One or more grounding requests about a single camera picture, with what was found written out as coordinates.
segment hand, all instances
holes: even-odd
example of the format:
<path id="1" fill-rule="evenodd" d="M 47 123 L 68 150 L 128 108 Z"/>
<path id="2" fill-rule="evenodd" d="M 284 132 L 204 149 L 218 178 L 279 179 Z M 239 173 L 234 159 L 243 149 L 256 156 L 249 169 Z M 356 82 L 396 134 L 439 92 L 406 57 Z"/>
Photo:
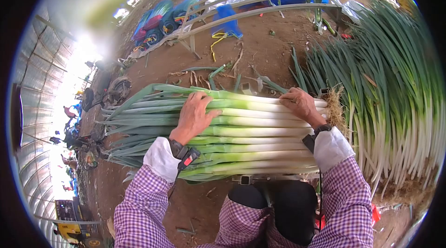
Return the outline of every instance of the hand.
<path id="1" fill-rule="evenodd" d="M 279 97 L 283 106 L 289 108 L 293 115 L 308 122 L 313 129 L 327 124 L 316 110 L 315 100 L 300 88 L 291 88 L 288 93 Z"/>
<path id="2" fill-rule="evenodd" d="M 222 113 L 221 110 L 212 110 L 206 114 L 206 106 L 212 100 L 213 97 L 207 96 L 203 91 L 189 94 L 181 109 L 178 126 L 170 132 L 169 139 L 186 145 L 193 137 L 203 132 L 212 119 Z"/>

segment red plastic bag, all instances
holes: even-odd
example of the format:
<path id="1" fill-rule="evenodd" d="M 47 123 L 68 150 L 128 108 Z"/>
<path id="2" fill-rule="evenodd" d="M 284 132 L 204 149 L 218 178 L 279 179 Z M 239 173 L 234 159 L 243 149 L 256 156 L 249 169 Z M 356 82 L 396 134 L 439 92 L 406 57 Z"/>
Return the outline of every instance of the red plastic bag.
<path id="1" fill-rule="evenodd" d="M 381 220 L 381 214 L 376 208 L 376 206 L 372 203 L 371 204 L 371 226 L 373 227 L 376 222 Z M 319 228 L 319 220 L 316 220 L 316 227 Z M 325 227 L 325 215 L 321 218 L 321 229 Z"/>
<path id="2" fill-rule="evenodd" d="M 371 204 L 371 226 L 373 227 L 376 222 L 381 220 L 381 214 L 376 208 L 376 206 L 372 203 Z"/>

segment pile of green onions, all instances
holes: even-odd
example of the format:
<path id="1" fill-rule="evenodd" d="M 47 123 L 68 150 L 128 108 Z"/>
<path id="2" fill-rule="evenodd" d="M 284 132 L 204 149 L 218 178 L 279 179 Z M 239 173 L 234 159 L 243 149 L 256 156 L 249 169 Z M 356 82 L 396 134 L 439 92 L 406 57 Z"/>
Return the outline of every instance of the pile of green onions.
<path id="1" fill-rule="evenodd" d="M 360 17 L 353 39 L 316 43 L 293 75 L 307 92 L 345 88 L 349 140 L 372 196 L 380 181 L 381 198 L 389 182 L 395 194 L 407 180 L 423 178 L 424 189 L 437 182 L 446 151 L 444 77 L 432 39 L 415 5 L 410 15 L 372 0 Z"/>
<path id="2" fill-rule="evenodd" d="M 207 109 L 220 109 L 222 114 L 188 143 L 201 156 L 180 178 L 202 182 L 233 174 L 318 172 L 312 153 L 302 143 L 313 129 L 279 99 L 169 84 L 150 84 L 122 105 L 102 110 L 107 135 L 128 135 L 111 143 L 108 160 L 141 167 L 146 150 L 156 137 L 168 136 L 176 127 L 187 96 L 195 91 L 214 97 Z M 315 99 L 315 106 L 326 115 L 326 101 Z"/>

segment knee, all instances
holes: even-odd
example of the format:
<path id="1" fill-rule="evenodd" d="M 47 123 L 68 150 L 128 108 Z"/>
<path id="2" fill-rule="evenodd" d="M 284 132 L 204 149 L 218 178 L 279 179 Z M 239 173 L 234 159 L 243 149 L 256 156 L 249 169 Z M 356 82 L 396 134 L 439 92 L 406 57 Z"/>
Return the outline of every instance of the knee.
<path id="1" fill-rule="evenodd" d="M 302 181 L 290 181 L 276 195 L 276 204 L 282 208 L 301 208 L 305 212 L 315 211 L 318 206 L 316 191 L 308 183 Z"/>
<path id="2" fill-rule="evenodd" d="M 265 197 L 253 185 L 235 184 L 227 195 L 231 201 L 250 208 L 262 209 L 268 206 Z"/>

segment left hand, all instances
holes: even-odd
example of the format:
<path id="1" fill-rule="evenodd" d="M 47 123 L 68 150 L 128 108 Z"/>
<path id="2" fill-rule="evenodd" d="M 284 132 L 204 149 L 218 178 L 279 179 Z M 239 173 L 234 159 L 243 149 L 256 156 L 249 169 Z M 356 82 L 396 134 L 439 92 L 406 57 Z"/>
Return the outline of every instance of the left hand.
<path id="1" fill-rule="evenodd" d="M 213 118 L 219 116 L 221 110 L 212 110 L 206 114 L 206 106 L 213 97 L 207 96 L 203 91 L 189 94 L 180 112 L 178 126 L 172 130 L 169 139 L 186 145 L 193 137 L 203 132 Z"/>

